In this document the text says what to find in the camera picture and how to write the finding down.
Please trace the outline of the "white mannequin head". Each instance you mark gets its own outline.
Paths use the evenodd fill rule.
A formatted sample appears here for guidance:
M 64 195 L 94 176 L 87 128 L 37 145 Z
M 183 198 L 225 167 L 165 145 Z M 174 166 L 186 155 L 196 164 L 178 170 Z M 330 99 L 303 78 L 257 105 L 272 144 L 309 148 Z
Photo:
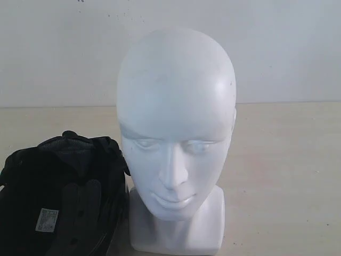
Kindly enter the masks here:
M 133 181 L 133 249 L 215 255 L 225 227 L 217 182 L 236 123 L 236 78 L 224 48 L 188 28 L 142 37 L 117 82 L 121 148 Z

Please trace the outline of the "black helmet with visor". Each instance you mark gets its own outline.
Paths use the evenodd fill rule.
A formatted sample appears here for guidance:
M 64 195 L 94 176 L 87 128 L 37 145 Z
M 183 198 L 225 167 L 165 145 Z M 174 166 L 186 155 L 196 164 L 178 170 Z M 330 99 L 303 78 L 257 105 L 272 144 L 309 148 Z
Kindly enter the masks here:
M 116 140 L 73 131 L 13 152 L 1 171 L 1 255 L 106 255 L 127 218 Z

